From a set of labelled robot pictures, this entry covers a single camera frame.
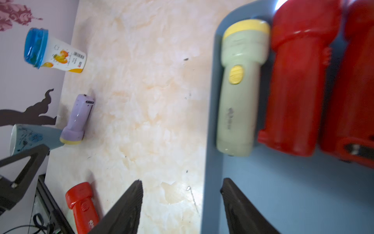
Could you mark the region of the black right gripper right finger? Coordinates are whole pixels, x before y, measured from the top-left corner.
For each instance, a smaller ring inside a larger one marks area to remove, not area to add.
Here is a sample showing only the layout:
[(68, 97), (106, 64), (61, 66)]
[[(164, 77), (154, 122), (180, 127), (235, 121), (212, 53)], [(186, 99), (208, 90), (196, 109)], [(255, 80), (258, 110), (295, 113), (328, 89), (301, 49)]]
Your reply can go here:
[(280, 233), (265, 219), (230, 178), (224, 178), (220, 192), (231, 234)]

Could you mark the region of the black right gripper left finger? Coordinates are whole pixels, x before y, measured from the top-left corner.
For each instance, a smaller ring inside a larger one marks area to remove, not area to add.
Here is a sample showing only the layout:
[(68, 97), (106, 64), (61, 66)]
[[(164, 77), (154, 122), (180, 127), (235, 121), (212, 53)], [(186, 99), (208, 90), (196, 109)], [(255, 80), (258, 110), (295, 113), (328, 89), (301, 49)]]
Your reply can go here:
[(142, 203), (142, 181), (136, 180), (89, 233), (136, 234), (140, 223)]

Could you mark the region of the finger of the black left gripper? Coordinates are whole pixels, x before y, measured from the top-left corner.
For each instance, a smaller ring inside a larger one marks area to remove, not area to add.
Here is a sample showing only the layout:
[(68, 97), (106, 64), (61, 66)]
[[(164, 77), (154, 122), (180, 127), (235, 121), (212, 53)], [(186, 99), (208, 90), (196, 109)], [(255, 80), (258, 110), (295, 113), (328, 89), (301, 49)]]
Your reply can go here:
[(11, 210), (22, 200), (49, 152), (50, 148), (42, 144), (1, 160), (1, 167), (4, 167), (29, 157), (29, 161), (14, 181), (1, 176), (1, 214)]

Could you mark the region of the blue plastic tray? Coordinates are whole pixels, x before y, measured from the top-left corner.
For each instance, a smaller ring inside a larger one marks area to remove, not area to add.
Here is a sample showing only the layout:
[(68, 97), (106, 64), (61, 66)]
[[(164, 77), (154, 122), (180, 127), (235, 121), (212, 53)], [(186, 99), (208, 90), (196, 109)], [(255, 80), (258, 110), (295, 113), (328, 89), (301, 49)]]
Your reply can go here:
[(215, 31), (201, 233), (229, 232), (220, 190), (223, 180), (230, 178), (282, 234), (371, 234), (373, 169), (340, 161), (319, 149), (305, 158), (259, 143), (255, 143), (248, 157), (230, 157), (216, 148), (223, 33), (240, 20), (258, 18), (271, 22), (279, 5), (279, 1), (254, 1), (238, 7)]

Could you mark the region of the red flashlight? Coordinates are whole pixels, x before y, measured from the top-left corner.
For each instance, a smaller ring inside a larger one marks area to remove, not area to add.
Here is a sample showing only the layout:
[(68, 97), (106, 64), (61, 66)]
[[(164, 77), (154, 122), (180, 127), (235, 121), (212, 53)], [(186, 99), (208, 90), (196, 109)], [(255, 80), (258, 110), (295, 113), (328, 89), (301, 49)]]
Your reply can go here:
[(276, 11), (271, 31), (275, 61), (260, 143), (294, 156), (313, 154), (330, 44), (341, 16), (340, 1), (286, 1)]
[(65, 194), (67, 206), (73, 211), (79, 234), (89, 233), (99, 223), (92, 197), (93, 191), (88, 182), (72, 187)]
[(374, 166), (374, 2), (351, 1), (348, 42), (335, 78), (319, 145), (342, 161)]

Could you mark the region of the green yellow flashlight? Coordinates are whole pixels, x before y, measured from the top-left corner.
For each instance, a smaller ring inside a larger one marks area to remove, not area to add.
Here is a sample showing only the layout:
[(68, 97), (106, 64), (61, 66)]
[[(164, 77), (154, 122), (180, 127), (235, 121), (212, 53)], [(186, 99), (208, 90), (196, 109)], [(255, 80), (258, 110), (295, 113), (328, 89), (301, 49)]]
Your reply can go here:
[(219, 99), (216, 147), (223, 154), (249, 156), (255, 139), (261, 68), (269, 55), (270, 25), (247, 19), (223, 35), (224, 68)]

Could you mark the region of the blue floral mug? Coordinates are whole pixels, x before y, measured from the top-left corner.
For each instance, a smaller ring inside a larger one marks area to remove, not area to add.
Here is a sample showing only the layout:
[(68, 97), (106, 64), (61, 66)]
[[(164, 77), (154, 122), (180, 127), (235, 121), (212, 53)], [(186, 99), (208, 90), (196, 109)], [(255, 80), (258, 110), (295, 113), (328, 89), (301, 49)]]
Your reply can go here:
[(38, 145), (46, 145), (50, 150), (64, 146), (60, 141), (62, 130), (39, 125), (15, 124), (10, 138), (10, 155)]

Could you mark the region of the blue lidded snack cup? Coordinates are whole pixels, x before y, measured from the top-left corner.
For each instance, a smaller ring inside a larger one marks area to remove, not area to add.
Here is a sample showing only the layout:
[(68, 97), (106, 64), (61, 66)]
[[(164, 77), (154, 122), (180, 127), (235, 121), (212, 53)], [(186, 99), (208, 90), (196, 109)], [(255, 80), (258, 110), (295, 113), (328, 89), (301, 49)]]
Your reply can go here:
[(25, 40), (24, 60), (37, 69), (47, 67), (82, 73), (87, 55), (53, 37), (47, 29), (31, 28)]

